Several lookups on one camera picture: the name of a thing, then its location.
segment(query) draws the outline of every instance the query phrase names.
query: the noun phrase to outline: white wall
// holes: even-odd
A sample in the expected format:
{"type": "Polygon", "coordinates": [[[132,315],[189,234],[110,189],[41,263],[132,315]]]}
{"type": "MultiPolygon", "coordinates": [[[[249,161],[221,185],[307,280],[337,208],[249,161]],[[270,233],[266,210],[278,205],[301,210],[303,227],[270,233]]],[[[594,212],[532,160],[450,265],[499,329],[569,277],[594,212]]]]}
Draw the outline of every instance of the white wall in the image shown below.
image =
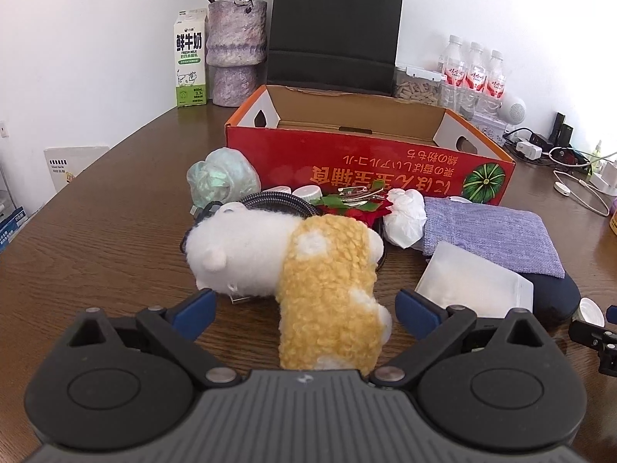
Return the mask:
{"type": "MultiPolygon", "coordinates": [[[[0,0],[0,120],[10,132],[0,161],[28,212],[54,193],[43,149],[115,145],[175,105],[173,22],[205,3],[0,0]]],[[[505,55],[525,125],[546,134],[559,110],[574,144],[602,138],[615,151],[614,89],[602,93],[614,72],[602,61],[614,61],[616,22],[617,0],[404,0],[398,60],[431,68],[450,33],[479,41],[505,55]]]]}

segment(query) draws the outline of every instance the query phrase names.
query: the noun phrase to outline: gray ribbed panel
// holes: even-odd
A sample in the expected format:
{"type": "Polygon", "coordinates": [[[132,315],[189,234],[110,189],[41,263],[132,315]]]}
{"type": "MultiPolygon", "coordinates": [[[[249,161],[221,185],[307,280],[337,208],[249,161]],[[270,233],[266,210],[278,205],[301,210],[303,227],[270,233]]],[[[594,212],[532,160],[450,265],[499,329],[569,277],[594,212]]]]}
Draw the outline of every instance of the gray ribbed panel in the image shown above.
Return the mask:
{"type": "Polygon", "coordinates": [[[562,447],[533,456],[467,449],[435,433],[405,393],[355,371],[256,371],[206,392],[166,436],[137,449],[85,455],[43,446],[28,463],[584,463],[562,447]]]}

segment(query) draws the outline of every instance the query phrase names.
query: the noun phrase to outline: white round speaker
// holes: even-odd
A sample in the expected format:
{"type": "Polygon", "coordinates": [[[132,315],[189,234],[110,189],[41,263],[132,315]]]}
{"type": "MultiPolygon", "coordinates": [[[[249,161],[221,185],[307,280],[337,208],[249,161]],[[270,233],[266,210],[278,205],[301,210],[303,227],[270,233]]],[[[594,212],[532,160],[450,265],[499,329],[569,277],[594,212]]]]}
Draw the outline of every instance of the white round speaker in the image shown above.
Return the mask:
{"type": "Polygon", "coordinates": [[[502,97],[502,105],[499,106],[497,115],[504,120],[504,122],[518,125],[519,123],[523,123],[527,115],[527,106],[525,106],[525,102],[520,97],[512,94],[504,94],[504,97],[502,97]]]}

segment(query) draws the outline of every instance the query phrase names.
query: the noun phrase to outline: blue box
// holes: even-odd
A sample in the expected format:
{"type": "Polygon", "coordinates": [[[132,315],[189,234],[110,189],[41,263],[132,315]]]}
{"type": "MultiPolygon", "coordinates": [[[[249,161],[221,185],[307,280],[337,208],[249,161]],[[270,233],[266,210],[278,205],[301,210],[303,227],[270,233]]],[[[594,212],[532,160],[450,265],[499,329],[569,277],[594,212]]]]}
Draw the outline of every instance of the blue box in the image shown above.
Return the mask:
{"type": "Polygon", "coordinates": [[[16,209],[13,214],[2,222],[0,228],[0,252],[8,245],[9,239],[15,234],[19,227],[26,222],[26,213],[23,207],[16,209]]]}

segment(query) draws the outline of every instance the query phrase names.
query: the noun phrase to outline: red and white label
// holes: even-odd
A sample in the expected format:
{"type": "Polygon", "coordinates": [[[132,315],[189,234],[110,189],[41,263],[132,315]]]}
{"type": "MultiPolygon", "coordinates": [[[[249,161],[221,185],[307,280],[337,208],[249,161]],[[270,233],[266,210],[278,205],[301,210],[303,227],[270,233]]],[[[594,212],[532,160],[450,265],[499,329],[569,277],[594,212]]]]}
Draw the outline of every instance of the red and white label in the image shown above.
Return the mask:
{"type": "Polygon", "coordinates": [[[465,70],[462,64],[459,64],[459,66],[448,65],[443,73],[445,74],[445,81],[448,85],[460,87],[463,84],[465,70]]]}
{"type": "Polygon", "coordinates": [[[481,92],[486,81],[486,73],[480,68],[470,69],[465,75],[465,86],[473,91],[481,92]]]}
{"type": "Polygon", "coordinates": [[[484,93],[499,99],[504,95],[504,87],[505,87],[505,77],[499,76],[497,78],[492,78],[488,82],[486,82],[486,88],[484,89],[484,93]]]}

